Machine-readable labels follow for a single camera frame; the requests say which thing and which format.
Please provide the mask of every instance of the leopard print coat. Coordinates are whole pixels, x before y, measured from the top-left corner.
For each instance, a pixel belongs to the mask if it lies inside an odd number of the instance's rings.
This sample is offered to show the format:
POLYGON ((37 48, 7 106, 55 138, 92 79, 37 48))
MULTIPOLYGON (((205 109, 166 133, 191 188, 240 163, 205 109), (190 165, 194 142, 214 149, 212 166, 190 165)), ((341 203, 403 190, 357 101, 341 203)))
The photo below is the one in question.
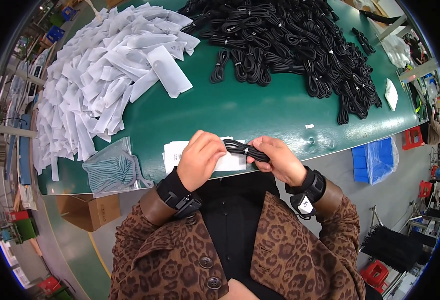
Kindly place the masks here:
MULTIPOLYGON (((363 300, 356 269, 360 220, 350 200, 322 225, 320 239, 280 199, 266 193, 250 274, 285 299, 363 300)), ((228 293, 200 212, 158 227, 133 207, 117 227, 110 300, 201 300, 228 293)))

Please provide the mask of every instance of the green workbench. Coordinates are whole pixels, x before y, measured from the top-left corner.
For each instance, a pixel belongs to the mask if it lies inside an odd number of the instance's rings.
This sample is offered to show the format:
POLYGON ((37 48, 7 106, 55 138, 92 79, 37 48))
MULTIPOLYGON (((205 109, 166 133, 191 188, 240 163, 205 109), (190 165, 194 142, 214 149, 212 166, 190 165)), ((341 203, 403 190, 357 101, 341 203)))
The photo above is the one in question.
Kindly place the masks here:
MULTIPOLYGON (((132 0, 120 5, 119 11, 145 2, 132 0)), ((372 45, 378 42, 373 26, 360 16, 357 9, 340 0, 329 0, 328 3, 340 17, 337 25, 343 28, 347 41, 359 45, 351 32, 351 28, 355 27, 365 33, 372 45)), ((185 0, 153 0, 150 4, 177 10, 185 4, 185 0)), ((419 121, 413 103, 398 80, 397 68, 391 64, 380 45, 375 48, 377 51, 368 57, 368 64, 373 67, 372 80, 383 107, 372 107, 364 120, 350 115, 350 122, 339 126, 339 97, 335 94, 326 99, 308 96, 305 79, 301 75, 273 74, 271 84, 260 87, 236 81, 233 65, 229 63, 225 80, 211 84, 209 78, 220 47, 202 40, 192 57, 185 55, 184 61, 177 60, 193 88, 172 99, 158 81, 137 101, 127 105, 123 114, 125 130, 113 135, 112 142, 130 136, 132 151, 140 161, 143 176, 158 182, 165 177, 163 145, 171 141, 188 141, 198 129, 247 141, 261 135, 277 137, 285 141, 300 160, 305 160, 356 147, 417 126, 419 121), (393 81, 398 92, 395 111, 391 111, 385 100, 387 77, 393 81), (305 125, 309 124, 314 127, 306 129, 305 125)), ((98 137, 93 141, 97 150, 109 145, 98 137)), ((59 158, 60 181, 51 180, 51 168, 47 167, 38 176, 41 193, 90 193, 87 174, 81 164, 59 158)), ((249 165, 243 171, 217 171, 212 177, 253 170, 254 166, 249 165)))

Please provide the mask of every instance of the factory floor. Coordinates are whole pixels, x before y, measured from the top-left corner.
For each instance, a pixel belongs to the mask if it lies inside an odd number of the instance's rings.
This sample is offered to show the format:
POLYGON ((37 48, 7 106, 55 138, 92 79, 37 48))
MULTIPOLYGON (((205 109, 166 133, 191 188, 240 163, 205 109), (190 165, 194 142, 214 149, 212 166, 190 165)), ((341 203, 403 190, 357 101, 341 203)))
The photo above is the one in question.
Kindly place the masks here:
MULTIPOLYGON (((360 241, 368 233, 372 212, 377 212, 383 224, 399 231, 409 218, 409 203, 418 198, 419 183, 430 179, 430 153, 432 147, 425 145, 403 151, 403 134, 394 136, 400 155, 397 171, 383 182, 369 185, 353 181, 353 160, 351 150, 310 159, 303 163, 317 169, 343 189, 357 206, 361 221, 360 241)), ((281 198, 289 202, 283 183, 278 182, 281 198)), ((49 269, 57 278, 70 286, 76 299, 106 299, 109 292, 110 273, 115 243, 116 226, 126 218, 131 208, 146 192, 145 189, 120 194, 121 217, 102 226, 93 233, 83 231, 60 218, 54 196, 44 196, 37 203, 34 212, 40 236, 38 244, 49 269)), ((315 218, 301 220, 318 236, 321 229, 315 218)), ((360 254, 358 268, 367 263, 367 255, 360 254)))

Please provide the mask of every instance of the coat button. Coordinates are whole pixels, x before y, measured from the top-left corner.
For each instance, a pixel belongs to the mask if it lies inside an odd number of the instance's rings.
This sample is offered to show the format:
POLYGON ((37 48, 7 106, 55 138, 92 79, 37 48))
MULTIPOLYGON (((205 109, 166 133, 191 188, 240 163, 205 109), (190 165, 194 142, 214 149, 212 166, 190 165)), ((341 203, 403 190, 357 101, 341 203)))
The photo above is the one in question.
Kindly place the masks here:
POLYGON ((221 280, 218 277, 210 277, 206 281, 206 286, 212 290, 217 290, 221 286, 221 280))
POLYGON ((213 267, 213 260, 207 256, 203 256, 200 258, 200 267, 209 269, 213 267))
POLYGON ((187 225, 187 226, 191 226, 191 225, 194 225, 194 224, 196 224, 196 219, 187 219, 187 221, 185 222, 185 225, 187 225))

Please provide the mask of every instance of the black cables on rack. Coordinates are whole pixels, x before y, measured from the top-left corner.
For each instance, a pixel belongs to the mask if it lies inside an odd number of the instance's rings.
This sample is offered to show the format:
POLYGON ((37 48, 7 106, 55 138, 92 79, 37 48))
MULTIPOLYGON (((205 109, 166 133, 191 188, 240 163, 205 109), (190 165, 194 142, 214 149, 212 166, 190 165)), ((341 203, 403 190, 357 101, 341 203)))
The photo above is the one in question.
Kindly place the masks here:
POLYGON ((365 53, 367 55, 372 55, 373 53, 376 52, 376 49, 373 48, 372 45, 370 45, 370 43, 368 42, 368 39, 364 33, 359 31, 355 27, 351 28, 351 31, 357 36, 357 40, 360 42, 360 45, 363 48, 363 51, 365 51, 365 53))
MULTIPOLYGON (((179 13, 193 23, 183 32, 199 32, 212 45, 231 50, 236 80, 266 86, 271 73, 292 73, 306 81, 311 97, 339 96, 338 124, 349 114, 364 119, 382 103, 373 84, 367 55, 375 52, 356 30, 361 48, 343 37, 326 0, 188 0, 179 13)), ((218 56, 211 81, 223 80, 228 50, 218 56)))
POLYGON ((210 76, 210 82, 217 84, 223 81, 225 75, 225 66, 227 65, 228 59, 230 58, 230 52, 227 49, 222 49, 218 52, 217 64, 215 69, 210 76))

